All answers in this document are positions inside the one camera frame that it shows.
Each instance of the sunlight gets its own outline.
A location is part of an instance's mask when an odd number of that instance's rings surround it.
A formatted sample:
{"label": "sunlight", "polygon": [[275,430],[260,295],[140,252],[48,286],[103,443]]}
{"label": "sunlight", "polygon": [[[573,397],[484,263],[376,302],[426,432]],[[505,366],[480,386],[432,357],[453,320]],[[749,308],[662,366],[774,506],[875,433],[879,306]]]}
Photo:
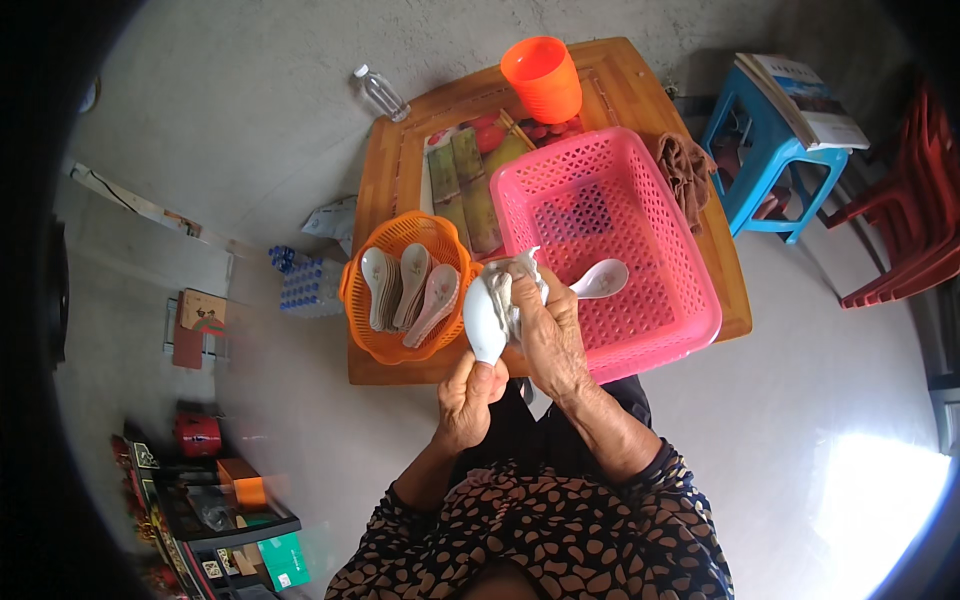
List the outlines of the sunlight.
{"label": "sunlight", "polygon": [[865,598],[883,581],[937,506],[949,462],[897,440],[837,439],[813,521],[829,546],[830,597]]}

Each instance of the magazine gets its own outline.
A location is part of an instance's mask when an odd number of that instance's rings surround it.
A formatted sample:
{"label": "magazine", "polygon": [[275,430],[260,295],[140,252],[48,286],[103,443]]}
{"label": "magazine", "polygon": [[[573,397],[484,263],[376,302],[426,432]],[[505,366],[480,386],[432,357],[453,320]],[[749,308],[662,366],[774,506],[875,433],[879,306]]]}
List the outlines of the magazine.
{"label": "magazine", "polygon": [[736,55],[735,64],[777,108],[808,150],[870,148],[856,122],[807,65],[742,53]]}
{"label": "magazine", "polygon": [[583,131],[579,116],[544,125],[517,106],[434,132],[423,143],[420,209],[453,223],[474,260],[502,254],[490,176],[515,158]]}

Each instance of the brown cloth towel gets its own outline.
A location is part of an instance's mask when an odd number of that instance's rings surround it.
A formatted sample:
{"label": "brown cloth towel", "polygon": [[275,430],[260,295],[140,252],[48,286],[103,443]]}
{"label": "brown cloth towel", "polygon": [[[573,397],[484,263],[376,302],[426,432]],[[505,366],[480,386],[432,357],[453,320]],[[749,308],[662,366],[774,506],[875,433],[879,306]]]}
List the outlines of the brown cloth towel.
{"label": "brown cloth towel", "polygon": [[710,175],[717,172],[716,163],[695,141],[671,132],[657,140],[654,158],[684,212],[690,231],[699,234],[703,231],[700,211],[707,205],[709,187],[713,185]]}

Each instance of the hand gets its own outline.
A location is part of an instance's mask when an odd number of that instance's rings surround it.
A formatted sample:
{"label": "hand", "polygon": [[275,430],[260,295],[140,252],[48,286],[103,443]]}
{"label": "hand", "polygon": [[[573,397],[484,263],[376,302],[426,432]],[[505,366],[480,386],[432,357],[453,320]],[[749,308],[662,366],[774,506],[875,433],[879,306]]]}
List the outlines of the hand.
{"label": "hand", "polygon": [[534,280],[513,269],[511,302],[520,310],[520,342],[534,385],[562,405],[596,384],[587,370],[587,353],[577,323],[577,295],[549,269],[539,267],[538,271],[550,290],[546,305]]}
{"label": "hand", "polygon": [[437,387],[440,424],[434,443],[453,453],[483,442],[490,429],[489,405],[503,397],[510,374],[502,359],[495,366],[478,362],[467,352]]}

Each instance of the ceramic spoon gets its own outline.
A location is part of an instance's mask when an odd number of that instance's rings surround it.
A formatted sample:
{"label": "ceramic spoon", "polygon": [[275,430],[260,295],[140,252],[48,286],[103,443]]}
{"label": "ceramic spoon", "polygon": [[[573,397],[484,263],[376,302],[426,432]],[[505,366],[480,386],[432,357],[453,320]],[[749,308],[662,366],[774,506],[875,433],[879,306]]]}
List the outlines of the ceramic spoon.
{"label": "ceramic spoon", "polygon": [[403,280],[403,296],[396,308],[394,327],[408,331],[413,326],[423,307],[423,289],[430,274],[430,252],[423,244],[411,244],[400,257],[400,278]]}
{"label": "ceramic spoon", "polygon": [[419,348],[426,336],[444,317],[453,312],[460,290],[460,274],[450,265],[438,265],[426,279],[423,293],[423,309],[410,331],[403,338],[403,345]]}
{"label": "ceramic spoon", "polygon": [[587,269],[570,289],[576,293],[578,300],[597,300],[622,290],[629,277],[630,271],[622,260],[605,258]]}
{"label": "ceramic spoon", "polygon": [[470,283],[464,296],[464,332],[477,360],[495,365],[507,346],[507,334],[500,328],[490,288],[481,276]]}
{"label": "ceramic spoon", "polygon": [[379,248],[370,248],[360,259],[360,270],[370,287],[370,327],[374,331],[383,331],[393,320],[391,308],[399,301],[396,259]]}

